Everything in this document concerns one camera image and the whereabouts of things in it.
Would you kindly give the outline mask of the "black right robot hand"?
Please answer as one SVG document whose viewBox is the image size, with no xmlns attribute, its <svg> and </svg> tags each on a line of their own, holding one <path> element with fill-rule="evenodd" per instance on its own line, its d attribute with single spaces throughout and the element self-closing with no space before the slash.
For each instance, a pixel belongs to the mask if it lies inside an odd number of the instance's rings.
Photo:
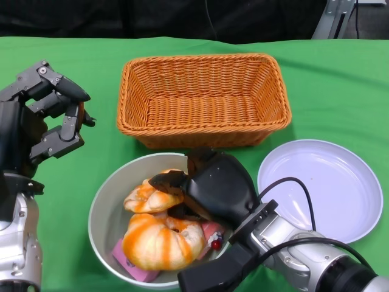
<svg viewBox="0 0 389 292">
<path fill-rule="evenodd" d="M 183 198 L 200 217 L 237 229 L 259 205 L 247 170 L 234 156 L 209 147 L 195 148 L 186 157 L 187 173 L 158 174 L 149 180 L 150 185 Z"/>
</svg>

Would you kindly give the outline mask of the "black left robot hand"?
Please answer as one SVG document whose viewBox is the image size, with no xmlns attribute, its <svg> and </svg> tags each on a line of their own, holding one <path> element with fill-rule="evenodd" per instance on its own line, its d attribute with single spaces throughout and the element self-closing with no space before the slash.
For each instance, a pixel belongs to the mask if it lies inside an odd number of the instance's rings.
<svg viewBox="0 0 389 292">
<path fill-rule="evenodd" d="M 46 60 L 19 73 L 1 90 L 1 170 L 31 178 L 44 160 L 83 146 L 81 127 L 95 126 L 84 109 L 89 100 Z"/>
</svg>

